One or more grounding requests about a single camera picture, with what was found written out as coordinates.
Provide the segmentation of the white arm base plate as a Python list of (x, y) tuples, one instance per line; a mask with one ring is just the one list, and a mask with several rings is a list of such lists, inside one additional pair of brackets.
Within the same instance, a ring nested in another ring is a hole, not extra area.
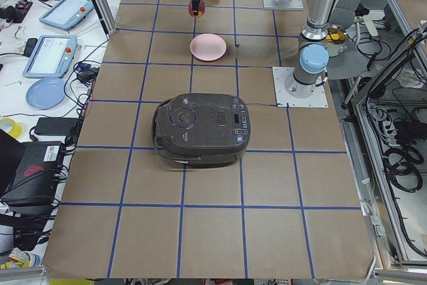
[(272, 67), (276, 104), (278, 107), (328, 108), (322, 78), (311, 85), (294, 79), (294, 67)]

